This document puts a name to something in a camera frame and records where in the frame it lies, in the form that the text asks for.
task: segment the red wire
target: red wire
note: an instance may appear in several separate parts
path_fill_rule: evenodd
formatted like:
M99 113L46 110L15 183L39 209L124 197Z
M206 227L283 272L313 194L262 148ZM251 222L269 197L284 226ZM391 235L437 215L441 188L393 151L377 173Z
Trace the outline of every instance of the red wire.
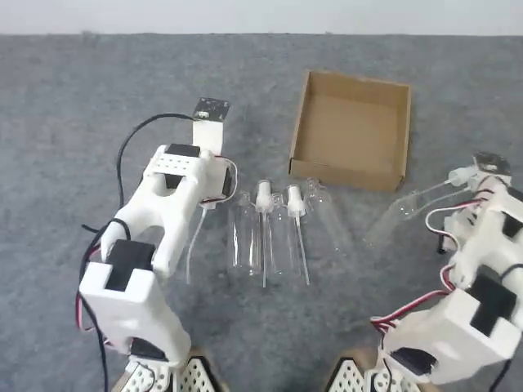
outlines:
M425 296L425 297L418 298L416 301L411 303L409 306L399 308L397 311L395 311L394 313L390 314L389 316L386 316L385 318L380 318L379 320L371 320L370 322L371 322L372 325L376 324L378 326L380 324L383 324L383 323L388 323L388 322L390 322L392 320L398 319L399 317L401 317L404 314L408 313L410 310L412 310L414 308L417 308L421 304L423 304L423 303L427 302L428 300L432 299L434 296L447 296L447 295L449 295L448 292L446 292L444 290L437 290L437 291L433 292L430 296Z

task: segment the white 3d-printed part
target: white 3d-printed part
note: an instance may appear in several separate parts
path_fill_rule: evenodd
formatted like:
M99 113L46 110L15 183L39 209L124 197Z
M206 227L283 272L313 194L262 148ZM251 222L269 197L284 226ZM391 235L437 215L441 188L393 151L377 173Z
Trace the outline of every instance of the white 3d-printed part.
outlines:
M180 392L215 392L200 359L192 358L180 376Z
M387 392L389 372L383 368L379 371L369 370L364 375L351 359L343 361L337 371L329 392ZM420 392L419 388L401 376L400 372L392 371L390 392Z

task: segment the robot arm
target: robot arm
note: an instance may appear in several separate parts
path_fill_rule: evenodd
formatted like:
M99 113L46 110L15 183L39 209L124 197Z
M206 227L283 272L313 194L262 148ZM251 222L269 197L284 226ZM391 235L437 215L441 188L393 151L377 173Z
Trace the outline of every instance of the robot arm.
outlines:
M456 251L449 260L455 289L397 321L383 338L382 358L418 383L469 378L511 359L521 339L523 194L510 187L506 170L479 170L473 182L481 202L445 219L445 231L458 240L458 247L443 242Z
M159 282L177 266L196 207L207 198L224 198L230 180L226 161L210 151L162 145L138 189L115 216L127 225L131 238L149 227L162 227L158 247L127 240L117 222L101 237L104 263L89 263L80 292L121 353L165 361L174 368L186 360L190 338L166 304Z

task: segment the glass bottle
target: glass bottle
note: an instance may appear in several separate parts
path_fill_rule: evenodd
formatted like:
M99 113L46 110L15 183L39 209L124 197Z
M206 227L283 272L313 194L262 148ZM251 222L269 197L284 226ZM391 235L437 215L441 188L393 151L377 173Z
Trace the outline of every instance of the glass bottle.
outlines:
M351 250L351 235L340 219L327 189L317 179L309 178L306 181L305 201L307 213L318 217L331 238L334 249L343 255Z
M229 267L241 274L260 274L260 220L249 192L240 191L237 203L230 207L228 230Z

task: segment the cardboard box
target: cardboard box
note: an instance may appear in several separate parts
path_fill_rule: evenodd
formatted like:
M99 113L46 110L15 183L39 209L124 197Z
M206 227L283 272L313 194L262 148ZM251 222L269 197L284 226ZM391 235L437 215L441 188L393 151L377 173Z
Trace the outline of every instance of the cardboard box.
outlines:
M396 190L405 178L410 87L309 72L288 173L327 184Z

